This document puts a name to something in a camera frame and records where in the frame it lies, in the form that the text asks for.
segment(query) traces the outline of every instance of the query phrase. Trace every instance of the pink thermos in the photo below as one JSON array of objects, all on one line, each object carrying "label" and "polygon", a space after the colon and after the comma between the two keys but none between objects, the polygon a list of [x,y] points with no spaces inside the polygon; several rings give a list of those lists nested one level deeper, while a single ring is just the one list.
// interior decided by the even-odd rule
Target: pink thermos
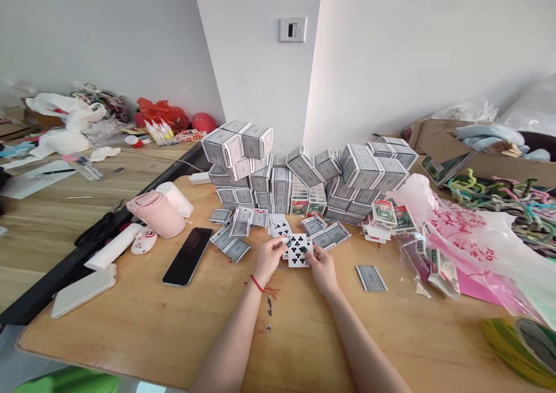
[{"label": "pink thermos", "polygon": [[131,199],[127,209],[163,238],[172,238],[185,228],[185,220],[165,194],[152,190]]}]

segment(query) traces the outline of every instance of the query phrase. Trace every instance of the wooden tabletop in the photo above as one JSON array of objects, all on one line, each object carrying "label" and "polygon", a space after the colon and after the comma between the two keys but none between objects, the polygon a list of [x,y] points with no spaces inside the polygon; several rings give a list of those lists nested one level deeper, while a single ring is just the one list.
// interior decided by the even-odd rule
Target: wooden tabletop
[{"label": "wooden tabletop", "polygon": [[[177,237],[159,238],[148,254],[128,250],[116,261],[116,285],[66,316],[51,319],[50,304],[21,335],[22,350],[156,384],[189,386],[249,279],[257,247],[270,237],[255,227],[246,238],[251,249],[239,264],[209,244],[190,286],[162,284],[193,227],[220,228],[208,221],[221,207],[213,185],[192,186],[187,177],[175,184],[195,208],[193,224]],[[301,219],[288,216],[294,231],[302,232]],[[503,308],[466,296],[458,303],[418,295],[394,241],[379,249],[356,227],[347,228],[351,239],[331,251],[340,287],[415,393],[544,391],[512,373],[481,333],[481,321],[507,315]],[[389,291],[365,293],[357,265],[377,266]],[[355,391],[311,270],[290,269],[282,260],[269,286],[278,297],[272,316],[262,299],[243,391]]]},{"label": "wooden tabletop", "polygon": [[[0,240],[0,313],[64,259],[83,231],[120,199],[133,198],[173,163],[144,154],[178,159],[195,144],[130,149],[136,153],[121,152],[94,164],[104,175],[100,181],[76,173],[24,199],[4,198],[6,214],[0,218],[0,226],[8,228],[8,233]],[[19,175],[59,158],[47,157],[8,172]],[[118,167],[125,170],[113,173]],[[93,198],[68,199],[75,196]]]}]

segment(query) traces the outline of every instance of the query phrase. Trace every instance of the hand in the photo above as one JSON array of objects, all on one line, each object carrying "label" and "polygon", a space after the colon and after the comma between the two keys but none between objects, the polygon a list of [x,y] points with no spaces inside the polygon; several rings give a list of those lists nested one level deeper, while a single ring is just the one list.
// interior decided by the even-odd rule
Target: hand
[{"label": "hand", "polygon": [[330,299],[330,297],[342,293],[336,280],[334,260],[318,245],[315,245],[313,250],[314,254],[308,251],[306,256],[313,269],[314,280],[317,282],[320,293]]},{"label": "hand", "polygon": [[259,257],[257,257],[257,265],[255,266],[253,277],[261,287],[266,286],[272,274],[278,268],[280,258],[288,250],[288,246],[282,244],[283,238],[273,238],[259,248]]}]

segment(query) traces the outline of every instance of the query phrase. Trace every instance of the pink plastic bag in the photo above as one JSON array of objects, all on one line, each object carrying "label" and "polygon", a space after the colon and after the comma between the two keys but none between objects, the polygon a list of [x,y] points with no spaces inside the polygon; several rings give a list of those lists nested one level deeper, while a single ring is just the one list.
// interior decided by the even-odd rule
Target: pink plastic bag
[{"label": "pink plastic bag", "polygon": [[441,200],[429,180],[411,175],[386,198],[406,205],[417,224],[433,226],[430,241],[466,277],[488,288],[512,314],[556,326],[556,264],[527,247],[504,212],[474,212]]}]

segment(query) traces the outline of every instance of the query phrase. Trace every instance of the green tape roll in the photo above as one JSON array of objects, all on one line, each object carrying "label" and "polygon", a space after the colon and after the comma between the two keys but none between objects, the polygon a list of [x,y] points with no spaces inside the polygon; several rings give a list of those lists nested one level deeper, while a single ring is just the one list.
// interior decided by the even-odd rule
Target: green tape roll
[{"label": "green tape roll", "polygon": [[556,332],[522,317],[486,319],[482,331],[495,353],[517,375],[556,391]]}]

